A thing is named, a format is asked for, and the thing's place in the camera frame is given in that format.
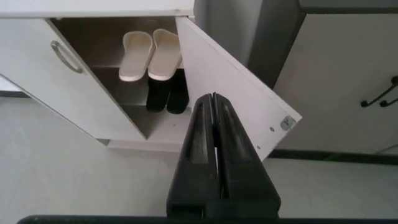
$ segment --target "wall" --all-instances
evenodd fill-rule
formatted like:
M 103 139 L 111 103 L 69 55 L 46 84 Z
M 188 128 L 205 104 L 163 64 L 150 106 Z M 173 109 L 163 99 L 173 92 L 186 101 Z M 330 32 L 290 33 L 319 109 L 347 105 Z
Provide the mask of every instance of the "wall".
M 199 26 L 243 65 L 248 64 L 262 0 L 211 0 L 196 5 Z

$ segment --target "tiled floor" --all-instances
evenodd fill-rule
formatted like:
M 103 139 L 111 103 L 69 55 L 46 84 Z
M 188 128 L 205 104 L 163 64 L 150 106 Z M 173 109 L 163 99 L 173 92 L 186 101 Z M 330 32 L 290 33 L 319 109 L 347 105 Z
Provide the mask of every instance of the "tiled floor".
M 0 223 L 164 216 L 178 154 L 109 150 L 31 99 L 0 98 Z M 398 168 L 270 159 L 281 217 L 398 218 Z

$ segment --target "cabinet countertop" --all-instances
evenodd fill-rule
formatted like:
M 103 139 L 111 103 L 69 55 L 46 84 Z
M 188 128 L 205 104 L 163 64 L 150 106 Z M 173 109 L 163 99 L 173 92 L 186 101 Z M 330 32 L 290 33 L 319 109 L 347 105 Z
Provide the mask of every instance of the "cabinet countertop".
M 193 16 L 195 0 L 0 0 L 0 17 Z

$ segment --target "white wall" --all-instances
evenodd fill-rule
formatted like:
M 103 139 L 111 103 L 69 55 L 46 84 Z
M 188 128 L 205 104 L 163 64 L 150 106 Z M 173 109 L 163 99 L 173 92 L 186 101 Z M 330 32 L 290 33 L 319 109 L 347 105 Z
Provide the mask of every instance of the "white wall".
M 262 0 L 210 0 L 204 30 L 243 65 L 248 64 Z
M 281 218 L 398 218 L 398 166 L 266 159 Z

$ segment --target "cabinet door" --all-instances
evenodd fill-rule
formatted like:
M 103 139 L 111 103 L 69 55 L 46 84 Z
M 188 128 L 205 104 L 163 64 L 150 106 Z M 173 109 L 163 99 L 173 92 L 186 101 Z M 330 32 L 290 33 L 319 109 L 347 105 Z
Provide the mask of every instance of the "cabinet door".
M 44 19 L 0 19 L 0 73 L 94 138 L 142 140 L 143 135 Z M 50 46 L 59 43 L 59 54 Z
M 227 97 L 263 160 L 301 116 L 188 18 L 176 23 L 190 106 L 207 93 Z

